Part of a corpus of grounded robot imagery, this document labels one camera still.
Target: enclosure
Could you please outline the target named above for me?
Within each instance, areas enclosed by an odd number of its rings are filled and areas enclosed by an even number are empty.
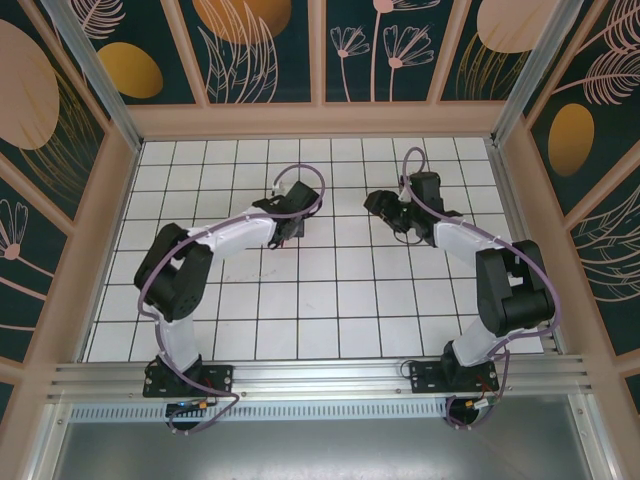
[[[3,2],[2,477],[636,478],[638,52],[638,0]],[[414,147],[561,299],[472,432],[403,363],[467,331],[476,271],[363,206]],[[162,227],[239,215],[292,164],[322,208],[214,259],[194,314],[240,402],[176,438],[134,275]]]

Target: metal base plate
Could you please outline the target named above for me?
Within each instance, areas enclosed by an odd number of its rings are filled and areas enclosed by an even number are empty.
[[[482,392],[482,381],[491,390],[500,388],[496,374],[496,366],[493,362],[483,363],[467,369],[465,378],[455,385],[447,382],[442,364],[435,362],[409,363],[409,375],[411,377],[411,391],[413,393],[448,393],[448,392]]]
[[[231,392],[233,366],[203,365],[196,382],[216,390]],[[166,367],[156,365],[146,369],[142,396],[145,398],[201,398],[207,395],[182,381],[176,382],[175,376],[168,374]]]

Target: white tile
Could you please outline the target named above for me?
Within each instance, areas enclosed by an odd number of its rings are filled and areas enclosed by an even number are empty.
[[[333,162],[361,162],[362,140],[359,138],[331,139],[331,160]]]
[[[133,190],[136,192],[158,191],[167,188],[168,166],[140,167]]]
[[[475,279],[456,278],[452,280],[453,292],[456,296],[456,305],[460,315],[472,315],[478,313],[478,300]]]
[[[151,220],[160,217],[164,192],[134,192],[131,195],[127,220]]]
[[[306,165],[309,165],[320,172],[320,175],[322,175],[322,178],[324,179],[326,188],[331,188],[333,186],[333,174],[331,172],[330,163],[308,163]],[[308,187],[316,189],[316,191],[320,193],[320,187],[322,186],[322,183],[320,182],[320,178],[315,172],[307,168],[302,168],[300,170],[300,181]]]
[[[267,163],[268,140],[240,140],[236,163]]]
[[[383,357],[422,356],[420,329],[416,317],[381,318]]]
[[[100,309],[101,322],[134,321],[138,318],[140,290],[133,285],[110,285]]]
[[[197,190],[201,173],[201,165],[174,165],[169,172],[167,190]]]
[[[216,338],[216,322],[193,322],[196,347],[202,360],[213,360],[213,342]]]
[[[411,278],[409,252],[403,247],[375,247],[373,260],[376,280]]]
[[[176,143],[176,150],[173,154],[174,165],[193,165],[204,162],[204,149],[207,142],[190,141]]]
[[[337,320],[300,320],[298,328],[299,358],[338,357]]]
[[[116,252],[109,283],[133,285],[133,277],[146,254],[146,252]]]
[[[458,159],[453,138],[425,138],[424,146],[427,148],[427,158],[429,160]]]
[[[198,192],[167,192],[161,218],[193,218]]]
[[[238,142],[236,140],[214,140],[207,142],[204,163],[235,163]]]
[[[482,138],[456,138],[456,148],[460,160],[486,160],[487,147]]]
[[[252,319],[258,315],[258,284],[222,284],[219,319]]]
[[[335,222],[337,246],[362,247],[371,245],[368,217],[336,217]]]
[[[468,187],[467,190],[473,213],[503,212],[502,202],[496,187]]]
[[[470,267],[455,255],[447,253],[451,278],[475,278],[476,269]]]
[[[227,218],[231,203],[231,191],[200,191],[196,218]]]
[[[360,163],[333,163],[334,187],[364,187],[364,165]]]
[[[380,316],[415,315],[416,297],[411,280],[376,282]]]
[[[364,188],[336,188],[333,191],[333,206],[336,216],[367,215],[364,201],[367,193]]]
[[[234,165],[205,165],[200,190],[231,190]]]
[[[176,142],[145,142],[141,165],[171,165]]]
[[[231,216],[241,214],[256,200],[265,198],[264,190],[234,190],[231,194]]]
[[[90,362],[127,362],[133,343],[135,322],[98,323],[89,353]]]
[[[374,282],[338,282],[338,313],[340,317],[377,316]]]
[[[233,175],[234,190],[265,188],[266,181],[266,165],[236,165],[236,170]]]
[[[420,315],[455,315],[456,305],[450,280],[415,280]]]
[[[440,175],[440,185],[464,186],[459,162],[429,162],[429,170]]]
[[[256,360],[292,360],[296,358],[298,323],[295,320],[258,322]]]
[[[269,163],[298,163],[300,140],[269,140]]]
[[[337,248],[338,280],[373,280],[371,248]]]
[[[140,322],[133,339],[130,362],[150,362],[159,352],[153,322]]]
[[[462,165],[462,173],[464,173],[464,182],[467,186],[496,184],[489,162],[463,161],[460,164]]]
[[[444,346],[460,336],[458,317],[420,317],[425,355],[442,355]]]
[[[243,250],[224,261],[224,283],[258,282],[260,280],[260,250]]]
[[[331,140],[328,138],[303,138],[300,140],[302,163],[330,162]]]
[[[444,250],[428,245],[409,247],[413,278],[448,278],[447,256]]]
[[[157,220],[129,220],[124,222],[119,250],[148,250],[156,236]]]
[[[440,195],[444,200],[445,210],[455,210],[458,213],[471,213],[469,197],[464,187],[441,187]]]
[[[419,147],[424,150],[424,142],[421,138],[394,138],[393,146],[396,153],[396,160],[402,161],[410,148]]]
[[[380,356],[380,333],[376,318],[343,318],[339,322],[340,357]]]
[[[215,320],[218,318],[218,300],[220,298],[220,285],[207,284],[204,287],[202,300],[198,308],[193,312],[195,320]]]
[[[214,360],[253,360],[256,348],[256,320],[218,322]]]
[[[335,250],[332,248],[300,249],[300,281],[335,280]]]
[[[407,236],[398,234],[403,242],[407,241]],[[393,236],[393,230],[378,217],[371,217],[371,243],[377,247],[401,245]]]
[[[298,285],[295,283],[260,284],[258,318],[296,318]]]
[[[304,237],[300,239],[301,247],[332,247],[333,218],[311,217],[304,221]]]
[[[298,279],[298,251],[288,248],[263,250],[260,279],[263,282],[296,281]]]
[[[298,291],[298,316],[300,318],[335,317],[335,282],[300,283]]]
[[[503,214],[479,214],[473,217],[478,227],[486,230],[495,237],[500,237],[506,242],[512,241],[509,225]]]
[[[390,138],[363,138],[362,145],[367,162],[389,162],[396,158]]]
[[[395,162],[377,162],[365,164],[367,188],[397,188],[398,172]]]

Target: white grid floor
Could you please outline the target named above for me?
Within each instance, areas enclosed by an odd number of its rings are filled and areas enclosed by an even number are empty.
[[[85,360],[148,361],[153,324],[139,318],[133,276],[159,229],[206,225],[268,195],[302,161],[330,187],[305,236],[284,249],[246,250],[214,264],[195,312],[205,360],[290,360],[439,355],[473,321],[474,272],[425,244],[399,243],[363,202],[397,189],[405,152],[426,149],[447,209],[510,239],[480,138],[350,138],[148,142],[128,201]],[[290,172],[288,179],[295,179]],[[311,187],[313,174],[300,173]],[[538,339],[512,344],[539,353]]]

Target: yellow oval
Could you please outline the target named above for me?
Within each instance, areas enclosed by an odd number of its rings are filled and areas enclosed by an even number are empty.
[[[562,107],[549,132],[549,162],[563,177],[580,170],[589,156],[595,126],[589,110],[577,103]]]
[[[56,72],[29,35],[0,20],[0,138],[35,150],[58,124],[60,95]]]
[[[272,37],[279,35],[289,24],[291,0],[193,0],[193,7],[200,20],[217,37],[236,44],[257,43],[258,37],[249,34],[250,22],[245,3],[256,22],[258,18],[264,21]]]
[[[114,42],[98,51],[105,70],[120,93],[150,98],[162,90],[162,72],[144,50],[130,43]]]
[[[557,0],[484,0],[478,10],[478,37],[489,50],[522,53],[533,49]]]

